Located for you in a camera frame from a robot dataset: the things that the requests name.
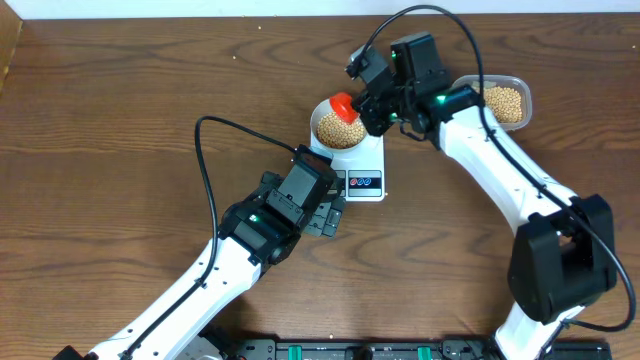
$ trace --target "white scale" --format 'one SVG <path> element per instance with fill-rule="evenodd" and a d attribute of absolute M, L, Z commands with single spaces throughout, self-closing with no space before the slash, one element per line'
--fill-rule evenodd
<path fill-rule="evenodd" d="M 341 196 L 347 201 L 382 201 L 385 197 L 384 139 L 369 134 L 349 149 L 332 149 L 323 145 L 315 135 L 320 119 L 333 111 L 329 99 L 316 107 L 311 115 L 311 149 L 333 157 L 331 168 L 345 179 Z"/>

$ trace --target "bowl of soybeans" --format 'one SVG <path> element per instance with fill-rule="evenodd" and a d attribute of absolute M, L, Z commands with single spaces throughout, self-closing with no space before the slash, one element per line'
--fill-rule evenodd
<path fill-rule="evenodd" d="M 462 85 L 470 85 L 478 91 L 478 75 L 465 75 L 453 83 L 453 87 Z M 529 86 L 517 77 L 485 75 L 484 100 L 505 131 L 523 128 L 531 120 L 531 91 Z"/>
<path fill-rule="evenodd" d="M 324 100 L 311 115 L 311 134 L 329 151 L 345 153 L 355 149 L 369 136 L 360 118 L 347 124 Z"/>

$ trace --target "red object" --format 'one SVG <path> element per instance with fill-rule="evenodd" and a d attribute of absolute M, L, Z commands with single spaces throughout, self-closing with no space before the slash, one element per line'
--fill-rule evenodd
<path fill-rule="evenodd" d="M 351 107 L 351 95 L 337 93 L 329 98 L 329 104 L 342 121 L 351 125 L 358 118 L 358 113 Z"/>

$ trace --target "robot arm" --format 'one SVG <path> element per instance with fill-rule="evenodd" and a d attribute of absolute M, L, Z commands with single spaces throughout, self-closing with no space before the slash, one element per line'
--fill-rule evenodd
<path fill-rule="evenodd" d="M 162 296 L 131 324 L 91 350 L 100 360 L 119 360 L 123 350 L 149 328 L 172 304 L 189 290 L 209 262 L 213 239 L 198 259 Z M 198 288 L 166 320 L 149 334 L 134 358 L 173 359 L 231 300 L 258 281 L 261 264 L 249 261 L 250 252 L 231 237 L 218 239 L 214 271 L 205 286 Z"/>
<path fill-rule="evenodd" d="M 301 232 L 333 237 L 345 206 L 344 198 L 338 196 L 344 180 L 331 169 L 331 159 L 303 145 L 296 149 L 293 161 L 286 178 L 264 173 L 258 189 L 225 212 L 218 239 L 209 240 L 182 277 L 85 359 L 173 359 L 224 306 L 251 288 L 270 266 L 286 259 Z M 213 241 L 218 241 L 218 252 L 212 271 L 189 294 L 209 265 Z M 174 304 L 179 306 L 154 329 L 151 325 Z M 125 353 L 143 334 L 140 347 L 133 354 Z M 61 354 L 55 359 L 82 359 L 70 348 Z"/>
<path fill-rule="evenodd" d="M 366 86 L 352 106 L 370 134 L 380 136 L 399 123 L 410 138 L 431 141 L 460 163 L 496 203 L 515 235 L 507 280 L 516 303 L 495 341 L 506 359 L 538 358 L 563 321 L 615 286 L 616 268 L 575 219 L 540 194 L 494 140 L 613 250 L 611 209 L 598 195 L 581 199 L 553 180 L 484 108 L 487 129 L 477 105 L 479 95 L 469 86 L 449 89 L 448 72 L 429 33 L 392 42 L 391 54 L 395 73 L 373 47 L 351 56 L 346 71 Z M 404 130 L 406 124 L 413 133 Z M 560 245 L 560 235 L 571 242 Z"/>
<path fill-rule="evenodd" d="M 490 128 L 511 156 L 557 197 L 571 205 L 569 199 L 576 194 L 558 184 L 533 162 L 500 127 L 491 110 L 485 108 L 484 111 Z M 529 222 L 531 214 L 537 212 L 546 216 L 560 210 L 549 199 L 540 196 L 538 190 L 487 139 L 476 106 L 459 111 L 452 115 L 452 120 L 442 123 L 439 138 L 442 151 L 462 165 L 480 184 L 496 203 L 514 235 L 520 225 Z"/>

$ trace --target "wooden table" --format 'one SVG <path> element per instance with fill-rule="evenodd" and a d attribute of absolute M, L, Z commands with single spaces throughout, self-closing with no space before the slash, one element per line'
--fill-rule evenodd
<path fill-rule="evenodd" d="M 640 15 L 463 18 L 486 73 L 531 87 L 534 118 L 514 139 L 561 183 L 605 197 L 640 288 Z M 197 117 L 307 143 L 316 104 L 361 88 L 343 68 L 381 19 L 27 22 L 0 99 L 1 357 L 88 351 L 136 318 L 211 235 Z M 476 73 L 445 18 L 403 19 L 379 47 L 423 30 L 454 78 Z M 335 240 L 305 236 L 219 324 L 282 338 L 415 339 L 503 323 L 506 221 L 458 164 L 388 134 L 388 198 L 350 204 Z M 221 212 L 263 171 L 290 167 L 286 152 L 228 127 L 207 124 L 203 143 Z M 581 319 L 613 324 L 626 309 L 619 285 Z M 632 359 L 639 336 L 633 325 L 605 339 Z"/>

